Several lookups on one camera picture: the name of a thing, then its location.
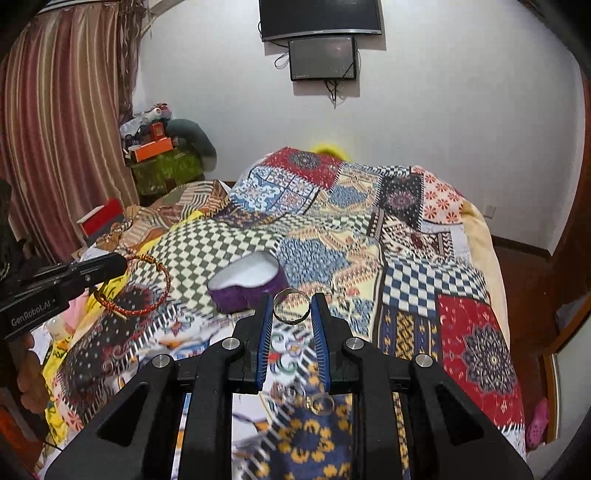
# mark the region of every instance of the checkered pattern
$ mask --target checkered pattern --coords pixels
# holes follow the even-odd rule
[[[275,222],[264,225],[271,232],[287,235],[296,230],[302,230],[311,226],[318,228],[328,228],[330,230],[351,230],[366,234],[369,228],[371,214],[360,213],[352,215],[332,216],[332,215],[292,215],[285,214]]]
[[[370,221],[370,213],[358,213],[353,215],[335,216],[329,218],[329,227],[336,228],[339,230],[351,230],[366,235]]]
[[[160,239],[150,254],[160,260],[172,278],[170,296],[202,316],[216,316],[207,281],[218,270],[247,252],[267,250],[273,255],[281,235],[263,230],[243,230],[207,219],[181,225]],[[164,276],[140,262],[130,281],[165,286]]]
[[[365,171],[373,173],[374,175],[381,175],[385,177],[408,177],[410,175],[410,167],[402,165],[386,166],[386,167],[370,167],[370,166],[359,166]]]
[[[437,316],[437,294],[469,297],[490,304],[484,276],[468,265],[438,264],[386,254],[382,301],[404,312]]]
[[[290,232],[302,230],[310,226],[323,226],[322,217],[286,213],[275,220],[275,222],[264,225],[262,228],[271,232],[280,233],[281,235],[287,235]]]

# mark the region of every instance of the electrical outlet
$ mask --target electrical outlet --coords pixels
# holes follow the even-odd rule
[[[495,216],[496,207],[494,205],[486,205],[484,209],[485,218],[493,218]]]

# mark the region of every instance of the wooden door frame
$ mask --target wooden door frame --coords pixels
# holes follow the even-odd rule
[[[560,332],[558,338],[544,350],[544,369],[546,371],[546,384],[548,385],[548,409],[550,410],[550,422],[548,424],[548,442],[558,438],[560,425],[560,379],[556,365],[556,355],[568,344],[591,315],[591,295],[587,297],[580,309],[574,315],[570,323]]]

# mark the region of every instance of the person's hand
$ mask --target person's hand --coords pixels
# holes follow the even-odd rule
[[[35,346],[35,339],[30,333],[21,338],[27,354],[18,371],[17,384],[22,392],[22,406],[33,413],[41,413],[47,407],[49,393],[45,384],[45,378],[41,374],[41,363],[35,352],[31,350]]]

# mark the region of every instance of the floor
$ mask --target floor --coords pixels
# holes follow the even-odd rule
[[[554,322],[553,279],[544,258],[495,247],[507,296],[511,357],[525,409],[531,421],[535,405],[546,396],[541,353],[557,337]]]

